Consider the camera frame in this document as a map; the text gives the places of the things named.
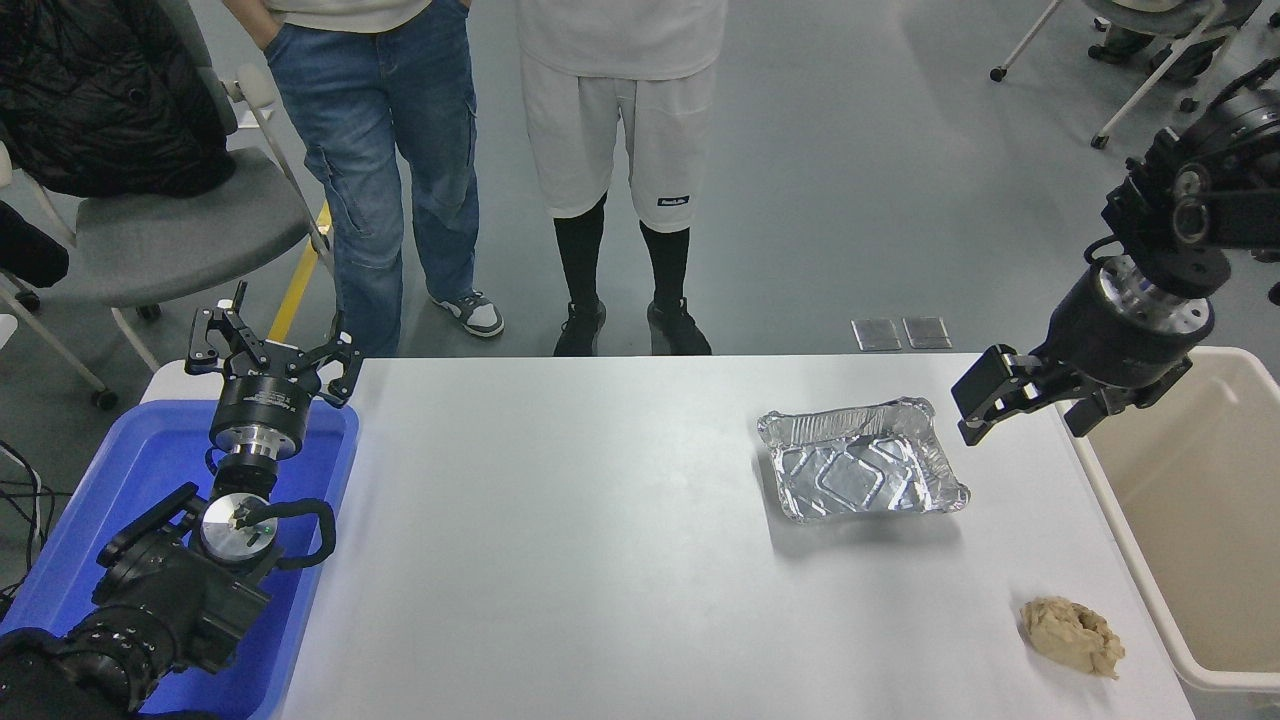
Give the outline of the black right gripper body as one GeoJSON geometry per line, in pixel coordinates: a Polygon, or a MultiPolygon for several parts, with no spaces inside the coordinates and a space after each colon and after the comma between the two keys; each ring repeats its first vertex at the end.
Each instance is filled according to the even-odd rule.
{"type": "Polygon", "coordinates": [[[1105,386],[1140,388],[1207,337],[1204,299],[1125,300],[1123,287],[1108,269],[1088,269],[1051,314],[1039,356],[1105,386]]]}

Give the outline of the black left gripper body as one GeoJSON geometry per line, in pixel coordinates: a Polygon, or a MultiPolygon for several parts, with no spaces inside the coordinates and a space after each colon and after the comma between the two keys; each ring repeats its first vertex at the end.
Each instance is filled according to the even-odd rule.
{"type": "Polygon", "coordinates": [[[264,369],[253,364],[261,355],[246,350],[224,361],[224,386],[210,429],[215,446],[239,445],[261,436],[261,429],[276,446],[303,443],[317,379],[301,377],[308,370],[303,351],[278,343],[266,343],[264,350],[264,369]]]}

